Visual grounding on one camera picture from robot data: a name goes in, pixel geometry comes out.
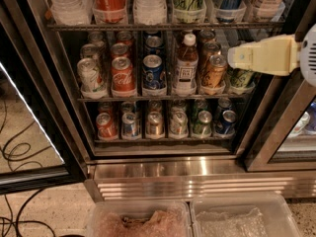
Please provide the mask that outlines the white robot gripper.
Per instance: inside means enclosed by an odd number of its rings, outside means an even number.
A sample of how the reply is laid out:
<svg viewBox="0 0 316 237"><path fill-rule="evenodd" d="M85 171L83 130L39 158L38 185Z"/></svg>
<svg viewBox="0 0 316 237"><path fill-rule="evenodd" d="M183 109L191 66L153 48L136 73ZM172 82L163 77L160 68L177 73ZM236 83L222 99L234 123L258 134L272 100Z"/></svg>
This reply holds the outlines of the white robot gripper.
<svg viewBox="0 0 316 237"><path fill-rule="evenodd" d="M228 64L239 68L275 76L287 76L299 67L304 79L316 87L316 24L305 35L302 45L295 35L279 35L260 41L230 47Z"/></svg>

